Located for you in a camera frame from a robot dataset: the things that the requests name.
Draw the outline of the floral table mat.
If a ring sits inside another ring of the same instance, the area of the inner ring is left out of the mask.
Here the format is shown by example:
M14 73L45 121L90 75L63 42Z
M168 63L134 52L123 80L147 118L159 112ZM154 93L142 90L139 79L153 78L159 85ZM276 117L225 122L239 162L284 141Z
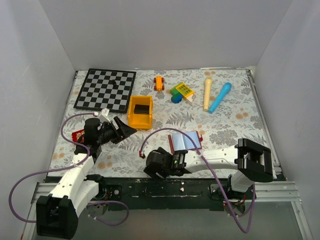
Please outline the floral table mat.
M154 78L164 78L164 90L154 90ZM231 83L232 88L213 113L203 110L204 81L212 77L210 100L216 99L222 86ZM185 83L194 91L192 104L184 99L171 101L170 89ZM162 147L170 150L168 135L172 129L184 132L198 131L203 137L203 150L220 150L233 146L239 138L247 138L268 146L269 139L256 105L251 82L244 69L187 69L187 70L139 70L136 73L133 96L152 96L152 128L138 130L119 144L108 143L102 147L93 174L113 178L145 177L145 160L139 157L139 149Z

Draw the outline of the colourful toy block house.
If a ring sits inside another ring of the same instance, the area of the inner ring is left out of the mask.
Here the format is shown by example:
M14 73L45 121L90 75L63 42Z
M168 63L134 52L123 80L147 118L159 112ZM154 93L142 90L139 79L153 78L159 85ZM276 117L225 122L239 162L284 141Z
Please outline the colourful toy block house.
M195 96L194 91L188 87L185 83L181 82L170 89L171 101L174 104L178 104L184 99L188 104L193 104L193 98Z

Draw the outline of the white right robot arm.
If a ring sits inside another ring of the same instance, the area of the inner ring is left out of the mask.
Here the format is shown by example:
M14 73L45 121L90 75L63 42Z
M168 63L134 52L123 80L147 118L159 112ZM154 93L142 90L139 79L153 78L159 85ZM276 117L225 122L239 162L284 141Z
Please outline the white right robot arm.
M238 139L235 146L204 151L179 149L168 152L162 147L147 148L141 153L146 158L144 172L152 179L181 177L204 170L234 170L228 176L223 190L229 199L240 199L254 183L270 183L274 180L271 150L247 138Z

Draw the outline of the blue toy microphone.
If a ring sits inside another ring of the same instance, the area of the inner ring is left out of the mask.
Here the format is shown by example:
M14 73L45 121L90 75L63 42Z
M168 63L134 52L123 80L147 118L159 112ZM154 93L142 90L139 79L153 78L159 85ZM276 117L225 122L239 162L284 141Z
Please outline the blue toy microphone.
M216 99L208 109L208 112L210 114L212 114L217 109L217 107L220 105L224 97L230 92L231 88L232 88L232 84L230 82L227 82L222 86L222 89L219 92L218 96L216 97Z

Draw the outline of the cream toy microphone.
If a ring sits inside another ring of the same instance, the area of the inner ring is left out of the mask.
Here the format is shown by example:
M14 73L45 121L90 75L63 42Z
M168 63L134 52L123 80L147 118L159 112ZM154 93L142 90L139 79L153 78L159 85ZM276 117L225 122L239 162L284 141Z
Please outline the cream toy microphone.
M203 110L207 112L209 110L209 101L211 95L211 87L212 87L213 79L212 77L206 77L204 81L204 98L203 98Z

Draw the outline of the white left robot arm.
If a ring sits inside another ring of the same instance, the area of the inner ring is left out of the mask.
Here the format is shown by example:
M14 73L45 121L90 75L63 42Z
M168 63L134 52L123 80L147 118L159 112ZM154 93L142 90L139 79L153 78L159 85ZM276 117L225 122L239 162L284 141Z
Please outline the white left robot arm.
M36 202L36 232L40 236L70 240L74 237L79 216L92 200L106 196L106 187L86 177L99 157L102 145L118 144L136 133L136 129L118 117L113 121L102 117L88 118L83 134L76 142L70 168L55 188Z

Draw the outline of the red leather card holder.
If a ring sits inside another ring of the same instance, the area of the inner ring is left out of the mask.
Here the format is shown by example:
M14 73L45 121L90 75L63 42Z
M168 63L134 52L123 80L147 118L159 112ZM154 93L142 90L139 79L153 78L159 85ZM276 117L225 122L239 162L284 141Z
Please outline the red leather card holder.
M203 137L198 133L198 131L189 131L185 134L193 140L198 149L202 149ZM168 135L170 150L172 153L175 151L193 151L196 149L192 141L186 135L181 133L172 133Z

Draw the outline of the black front table rail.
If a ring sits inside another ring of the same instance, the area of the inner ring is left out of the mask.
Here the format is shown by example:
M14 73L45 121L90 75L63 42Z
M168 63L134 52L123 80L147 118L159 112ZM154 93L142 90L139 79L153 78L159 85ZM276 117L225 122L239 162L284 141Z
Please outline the black front table rail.
M224 210L213 178L99 177L97 200L120 201L130 210Z

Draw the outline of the black white chessboard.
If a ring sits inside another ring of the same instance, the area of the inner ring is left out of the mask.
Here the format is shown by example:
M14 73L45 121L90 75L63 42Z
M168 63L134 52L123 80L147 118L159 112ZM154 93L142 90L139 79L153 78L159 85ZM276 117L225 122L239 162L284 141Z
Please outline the black white chessboard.
M73 107L96 112L107 108L111 113L126 114L136 74L135 71L90 68Z

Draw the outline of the orange toy car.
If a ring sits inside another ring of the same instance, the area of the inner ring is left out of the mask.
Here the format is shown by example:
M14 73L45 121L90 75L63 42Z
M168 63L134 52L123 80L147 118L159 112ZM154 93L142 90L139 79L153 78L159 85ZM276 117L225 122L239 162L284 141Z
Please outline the orange toy car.
M164 85L164 81L165 79L163 77L161 77L160 75L156 76L154 79L153 79L155 85L154 85L154 90L155 91L163 91L165 89L165 85Z

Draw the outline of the yellow plastic bin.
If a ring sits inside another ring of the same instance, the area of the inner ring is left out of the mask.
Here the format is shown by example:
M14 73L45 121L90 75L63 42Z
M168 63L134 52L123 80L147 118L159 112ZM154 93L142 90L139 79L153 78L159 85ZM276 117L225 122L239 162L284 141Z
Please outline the yellow plastic bin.
M128 108L128 125L138 130L149 130L153 124L153 99L151 95L132 95Z

